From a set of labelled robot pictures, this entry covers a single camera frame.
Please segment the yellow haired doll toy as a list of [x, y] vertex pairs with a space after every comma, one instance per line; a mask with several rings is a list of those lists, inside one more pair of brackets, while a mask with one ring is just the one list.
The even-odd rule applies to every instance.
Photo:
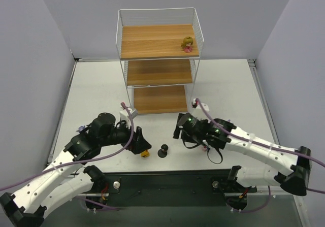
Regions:
[[149, 150], [145, 150], [145, 151], [141, 152], [140, 155], [142, 158], [147, 158], [150, 156], [150, 152], [149, 152]]

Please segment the black haired doll toy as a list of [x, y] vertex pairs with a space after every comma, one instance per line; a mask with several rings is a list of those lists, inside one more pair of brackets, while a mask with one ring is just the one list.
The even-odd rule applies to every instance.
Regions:
[[157, 155], [160, 158], [165, 158], [168, 155], [168, 145], [167, 144], [162, 144], [160, 147], [160, 150], [157, 152]]

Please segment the blonde pink dress doll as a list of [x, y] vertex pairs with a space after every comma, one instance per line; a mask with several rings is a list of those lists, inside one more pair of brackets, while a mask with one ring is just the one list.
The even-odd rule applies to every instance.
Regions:
[[185, 37], [181, 44], [181, 48], [185, 53], [191, 53], [193, 46], [193, 38], [192, 37]]

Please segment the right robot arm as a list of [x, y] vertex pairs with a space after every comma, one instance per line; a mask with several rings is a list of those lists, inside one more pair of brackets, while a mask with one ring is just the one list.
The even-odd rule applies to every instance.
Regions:
[[181, 138], [193, 148], [234, 151], [265, 164], [262, 168], [234, 166], [228, 180], [241, 187], [279, 186], [285, 192], [305, 196], [311, 171], [311, 150], [301, 146], [286, 148], [247, 133], [223, 119], [198, 119], [190, 113], [180, 113], [173, 137]]

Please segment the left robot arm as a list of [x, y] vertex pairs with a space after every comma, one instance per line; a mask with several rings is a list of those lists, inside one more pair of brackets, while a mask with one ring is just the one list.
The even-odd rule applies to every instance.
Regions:
[[109, 186], [105, 174], [89, 163], [102, 147], [111, 145], [121, 145], [133, 154], [152, 147], [141, 127], [134, 127], [128, 116], [117, 122], [114, 115], [101, 113], [71, 138], [41, 175], [1, 196], [7, 218], [14, 226], [40, 226], [53, 210], [75, 196], [105, 189]]

